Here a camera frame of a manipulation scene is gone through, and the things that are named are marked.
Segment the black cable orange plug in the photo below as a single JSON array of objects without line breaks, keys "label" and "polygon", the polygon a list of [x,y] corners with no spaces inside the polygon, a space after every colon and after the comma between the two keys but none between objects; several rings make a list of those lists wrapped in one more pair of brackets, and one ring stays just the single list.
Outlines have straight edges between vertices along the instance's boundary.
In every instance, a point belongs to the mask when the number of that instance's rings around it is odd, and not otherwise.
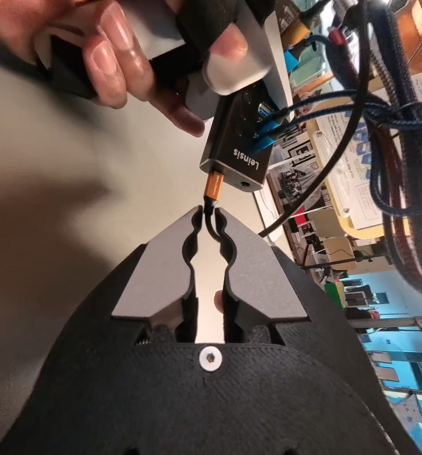
[{"label": "black cable orange plug", "polygon": [[[356,24],[358,25],[360,56],[359,73],[357,78],[359,85],[355,91],[355,102],[352,105],[351,116],[348,121],[346,130],[341,138],[341,141],[316,179],[310,184],[310,186],[304,191],[298,200],[290,206],[289,210],[285,211],[284,214],[281,215],[273,224],[266,227],[263,231],[259,232],[260,237],[266,237],[276,228],[281,226],[290,216],[295,214],[295,212],[304,204],[305,201],[307,201],[307,199],[309,199],[309,197],[317,190],[317,188],[322,185],[324,180],[328,177],[329,173],[333,170],[335,165],[343,156],[347,146],[350,143],[350,140],[356,131],[365,107],[371,61],[371,52],[368,37],[368,3],[369,1],[361,0],[358,2],[358,5],[354,7],[354,10],[357,12],[358,16]],[[220,236],[212,226],[211,215],[214,212],[215,204],[219,200],[223,181],[224,176],[218,171],[209,172],[208,180],[204,190],[205,223],[208,229],[208,233],[216,241],[220,241]]]}]

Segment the person's left hand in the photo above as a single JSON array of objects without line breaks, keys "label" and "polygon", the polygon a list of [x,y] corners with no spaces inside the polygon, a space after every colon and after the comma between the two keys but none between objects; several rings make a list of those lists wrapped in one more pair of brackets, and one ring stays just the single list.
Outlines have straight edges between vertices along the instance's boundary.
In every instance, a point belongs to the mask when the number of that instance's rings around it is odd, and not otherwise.
[{"label": "person's left hand", "polygon": [[[0,44],[22,61],[36,65],[34,39],[47,26],[90,1],[0,0]],[[201,137],[204,121],[189,111],[175,91],[161,87],[117,1],[100,1],[94,31],[83,60],[97,94],[95,103],[123,108],[128,95],[149,102],[177,128]]]}]

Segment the metal pole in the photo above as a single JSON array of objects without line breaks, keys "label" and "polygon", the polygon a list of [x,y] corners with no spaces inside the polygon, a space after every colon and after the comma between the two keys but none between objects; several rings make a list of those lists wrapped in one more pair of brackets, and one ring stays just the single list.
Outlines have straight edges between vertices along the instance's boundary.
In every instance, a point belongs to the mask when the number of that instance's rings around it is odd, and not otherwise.
[{"label": "metal pole", "polygon": [[371,320],[359,319],[350,320],[349,323],[353,328],[388,329],[414,327],[422,332],[422,316]]}]

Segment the long black usb hub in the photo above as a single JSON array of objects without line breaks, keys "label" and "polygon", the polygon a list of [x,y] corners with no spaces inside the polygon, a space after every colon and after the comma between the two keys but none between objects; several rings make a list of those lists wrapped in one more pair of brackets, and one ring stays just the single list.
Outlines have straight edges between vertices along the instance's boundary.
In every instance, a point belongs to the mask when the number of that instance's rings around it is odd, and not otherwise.
[{"label": "long black usb hub", "polygon": [[253,139],[260,123],[276,110],[263,81],[220,97],[200,169],[218,171],[225,183],[241,191],[261,190],[273,145],[253,151]]}]

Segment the green bin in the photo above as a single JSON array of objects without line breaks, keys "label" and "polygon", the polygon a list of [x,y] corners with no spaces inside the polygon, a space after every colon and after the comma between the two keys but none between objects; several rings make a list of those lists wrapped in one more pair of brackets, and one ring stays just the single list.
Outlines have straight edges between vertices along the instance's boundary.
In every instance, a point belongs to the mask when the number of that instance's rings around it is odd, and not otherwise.
[{"label": "green bin", "polygon": [[345,287],[342,281],[327,282],[324,285],[324,291],[327,296],[339,309],[347,309],[348,304],[345,297]]}]

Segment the wooden instruction sign board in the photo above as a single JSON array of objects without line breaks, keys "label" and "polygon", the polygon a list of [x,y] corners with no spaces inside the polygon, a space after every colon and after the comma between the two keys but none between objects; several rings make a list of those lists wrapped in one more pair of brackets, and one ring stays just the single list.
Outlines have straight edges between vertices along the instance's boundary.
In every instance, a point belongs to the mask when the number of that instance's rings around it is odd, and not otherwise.
[{"label": "wooden instruction sign board", "polygon": [[[411,76],[417,97],[422,101],[422,73]],[[382,88],[379,77],[369,83],[369,89],[379,98],[389,103],[387,92]],[[350,103],[348,98],[333,99],[320,103],[314,111]],[[325,165],[339,144],[350,112],[339,112],[313,119],[316,127],[311,128],[311,139],[322,165]],[[382,214],[370,194],[369,177],[371,172],[371,146],[364,120],[357,130],[342,158],[327,179],[332,204],[340,217],[345,232],[357,238],[382,236]]]}]

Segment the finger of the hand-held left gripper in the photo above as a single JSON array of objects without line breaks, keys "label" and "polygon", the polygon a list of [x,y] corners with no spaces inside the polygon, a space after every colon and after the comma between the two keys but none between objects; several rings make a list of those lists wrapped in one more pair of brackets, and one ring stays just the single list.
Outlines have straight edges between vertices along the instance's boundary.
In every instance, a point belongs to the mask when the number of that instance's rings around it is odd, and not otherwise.
[{"label": "finger of the hand-held left gripper", "polygon": [[262,80],[269,96],[282,109],[292,104],[281,34],[276,16],[276,3],[272,12],[259,21],[250,7],[250,1],[239,1],[239,29],[248,50],[239,61],[239,88]]}]

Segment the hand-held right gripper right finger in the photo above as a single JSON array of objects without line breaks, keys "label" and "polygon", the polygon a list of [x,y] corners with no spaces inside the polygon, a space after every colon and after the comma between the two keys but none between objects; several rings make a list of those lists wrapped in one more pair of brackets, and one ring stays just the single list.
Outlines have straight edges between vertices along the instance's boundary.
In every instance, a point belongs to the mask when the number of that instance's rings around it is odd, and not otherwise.
[{"label": "hand-held right gripper right finger", "polygon": [[244,343],[258,326],[298,323],[308,315],[272,247],[222,208],[215,210],[223,284],[224,341]]}]

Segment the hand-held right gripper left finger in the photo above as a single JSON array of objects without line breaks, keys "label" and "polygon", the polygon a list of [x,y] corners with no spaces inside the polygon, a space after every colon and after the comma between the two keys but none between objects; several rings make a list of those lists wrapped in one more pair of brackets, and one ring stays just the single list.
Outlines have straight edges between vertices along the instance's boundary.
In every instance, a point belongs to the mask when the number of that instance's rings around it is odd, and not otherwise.
[{"label": "hand-held right gripper left finger", "polygon": [[178,342],[197,336],[198,299],[191,264],[198,251],[203,207],[186,214],[153,237],[134,268],[112,317],[165,326]]}]

